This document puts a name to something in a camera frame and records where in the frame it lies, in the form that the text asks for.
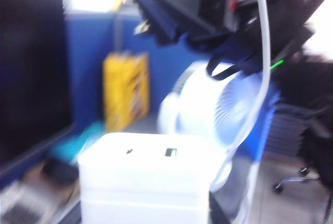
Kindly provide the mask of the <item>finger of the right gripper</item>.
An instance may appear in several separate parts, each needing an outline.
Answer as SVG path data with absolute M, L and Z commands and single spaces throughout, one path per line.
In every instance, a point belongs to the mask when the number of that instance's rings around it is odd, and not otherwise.
M 136 0 L 159 45 L 185 36 L 192 45 L 219 45 L 229 36 L 228 0 Z

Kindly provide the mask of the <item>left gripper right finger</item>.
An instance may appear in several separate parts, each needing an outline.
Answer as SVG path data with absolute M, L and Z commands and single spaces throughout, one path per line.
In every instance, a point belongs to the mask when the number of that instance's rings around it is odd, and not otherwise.
M 229 219 L 213 194 L 210 194 L 210 216 L 214 224 L 230 224 Z

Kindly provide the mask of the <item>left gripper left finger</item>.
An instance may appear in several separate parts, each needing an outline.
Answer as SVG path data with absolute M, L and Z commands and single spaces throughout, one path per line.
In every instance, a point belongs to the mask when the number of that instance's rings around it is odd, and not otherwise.
M 81 223 L 81 202 L 77 202 L 67 207 L 56 220 L 58 224 Z

